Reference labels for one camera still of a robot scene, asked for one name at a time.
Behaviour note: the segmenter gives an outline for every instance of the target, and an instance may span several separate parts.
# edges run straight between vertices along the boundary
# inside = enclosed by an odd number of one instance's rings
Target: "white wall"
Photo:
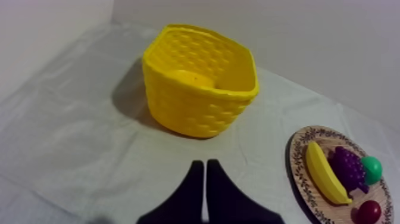
[[[398,0],[115,0],[114,18],[212,28],[258,66],[400,130]]]
[[[0,0],[0,100],[112,11],[113,0]]]

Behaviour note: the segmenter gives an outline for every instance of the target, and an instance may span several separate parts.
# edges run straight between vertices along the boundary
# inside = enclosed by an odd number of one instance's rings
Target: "decorative plate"
[[[344,206],[334,206],[328,203],[320,194],[317,187],[307,173],[304,152],[309,141],[316,141],[328,155],[329,151],[337,146],[343,146],[360,157],[367,154],[345,135],[323,126],[308,126],[297,131],[290,142],[289,162],[293,180],[304,202],[311,213],[323,224],[353,223],[352,217],[360,205],[367,200],[374,200],[380,204],[382,215],[377,223],[393,224],[393,205],[388,186],[383,178],[380,182],[370,186],[368,194],[356,189],[350,192],[353,203]]]

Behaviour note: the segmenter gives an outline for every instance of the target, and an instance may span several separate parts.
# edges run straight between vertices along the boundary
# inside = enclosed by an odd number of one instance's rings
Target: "yellow basket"
[[[152,116],[189,136],[218,135],[258,93],[248,49],[216,32],[170,24],[143,56]]]

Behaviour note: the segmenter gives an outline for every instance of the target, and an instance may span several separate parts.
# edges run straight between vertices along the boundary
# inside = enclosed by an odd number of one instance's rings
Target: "white cloth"
[[[286,223],[309,223],[285,170],[288,139],[308,125],[334,128],[379,158],[399,211],[400,133],[262,68],[260,94],[219,136],[163,129],[148,113],[138,63],[155,35],[116,24],[90,32],[0,102],[1,223],[134,223],[177,188],[192,160],[209,158]]]

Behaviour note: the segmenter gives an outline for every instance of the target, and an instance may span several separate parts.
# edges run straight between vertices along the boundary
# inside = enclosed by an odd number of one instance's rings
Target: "plastic banana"
[[[315,141],[308,144],[305,160],[312,179],[328,200],[333,204],[352,203],[346,189],[333,173],[324,152]]]

